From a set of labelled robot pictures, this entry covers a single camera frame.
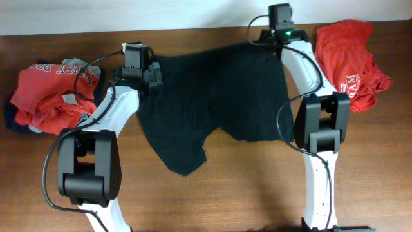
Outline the black t-shirt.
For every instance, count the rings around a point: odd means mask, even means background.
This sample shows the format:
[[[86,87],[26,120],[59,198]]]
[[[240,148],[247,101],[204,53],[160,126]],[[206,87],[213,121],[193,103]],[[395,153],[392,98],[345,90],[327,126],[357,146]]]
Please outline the black t-shirt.
[[[207,160],[203,144],[217,128],[238,141],[293,139],[282,63],[248,43],[176,57],[158,56],[163,84],[137,115],[152,149],[181,176]]]

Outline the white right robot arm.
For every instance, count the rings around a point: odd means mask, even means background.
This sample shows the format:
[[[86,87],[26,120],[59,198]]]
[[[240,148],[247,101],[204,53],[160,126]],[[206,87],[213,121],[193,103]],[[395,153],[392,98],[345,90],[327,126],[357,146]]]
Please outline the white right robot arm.
[[[294,141],[288,146],[302,153],[305,164],[306,206],[303,231],[371,231],[369,226],[338,225],[334,204],[335,165],[346,137],[350,98],[327,80],[315,60],[304,30],[296,30],[288,3],[268,6],[268,29],[258,46],[273,52],[287,68],[299,91],[284,107],[299,100],[293,125]]]

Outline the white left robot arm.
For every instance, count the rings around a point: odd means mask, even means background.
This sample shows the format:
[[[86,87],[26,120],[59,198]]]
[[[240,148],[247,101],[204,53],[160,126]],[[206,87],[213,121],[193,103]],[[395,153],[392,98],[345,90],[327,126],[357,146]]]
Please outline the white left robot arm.
[[[131,231],[123,218],[118,193],[122,181],[117,138],[140,106],[141,97],[163,83],[153,49],[141,42],[124,43],[125,65],[113,78],[104,100],[87,120],[59,136],[57,185],[86,214],[95,231]]]

